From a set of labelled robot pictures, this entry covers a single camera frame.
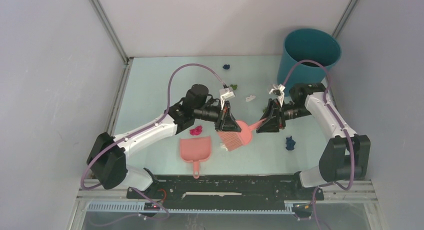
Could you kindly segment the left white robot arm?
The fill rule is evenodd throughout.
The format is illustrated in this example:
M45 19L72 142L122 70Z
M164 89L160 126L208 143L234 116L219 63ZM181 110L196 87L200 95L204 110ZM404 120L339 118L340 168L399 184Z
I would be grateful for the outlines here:
M130 166L130 156L191 128L195 120L212 122L217 132L241 132L231 113L229 100L235 96L233 88L226 85L219 94L219 98L214 98L205 85L194 84L184 97L169 105L153 121L125 134L111 136L103 132L98 135L86 161L99 181L97 185L105 190L119 185L135 187L145 198L156 196L158 184L154 182L154 175L147 168Z

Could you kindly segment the pink plastic dustpan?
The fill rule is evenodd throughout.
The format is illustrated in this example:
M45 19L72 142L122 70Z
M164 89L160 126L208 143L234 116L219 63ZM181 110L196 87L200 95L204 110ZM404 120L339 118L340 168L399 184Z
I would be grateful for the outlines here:
M210 136L181 138L179 140L180 157L193 166L193 178L200 177L200 163L209 159L212 152L212 139Z

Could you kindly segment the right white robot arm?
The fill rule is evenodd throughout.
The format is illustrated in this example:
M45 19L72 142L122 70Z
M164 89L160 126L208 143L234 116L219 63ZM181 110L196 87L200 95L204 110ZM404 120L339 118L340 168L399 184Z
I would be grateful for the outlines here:
M297 83L289 90L291 101L284 102L285 87L273 85L265 113L260 118L261 125L256 129L261 133L278 133L286 127L288 120L313 116L319 125L327 144L318 165L296 173L297 181L291 184L291 194L304 199L311 187L338 184L347 180L349 190L354 180L366 176L371 149L367 135L359 135L343 119L334 106L328 89L323 83Z

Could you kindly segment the pink plastic hand brush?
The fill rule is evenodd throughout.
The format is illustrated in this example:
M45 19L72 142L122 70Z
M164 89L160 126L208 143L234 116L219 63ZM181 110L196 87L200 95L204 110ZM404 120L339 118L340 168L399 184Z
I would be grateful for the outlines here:
M227 151L231 152L248 145L253 139L253 131L255 131L263 123L263 121L264 119L248 125L242 120L237 120L236 123L240 126L241 132L218 131L217 134Z

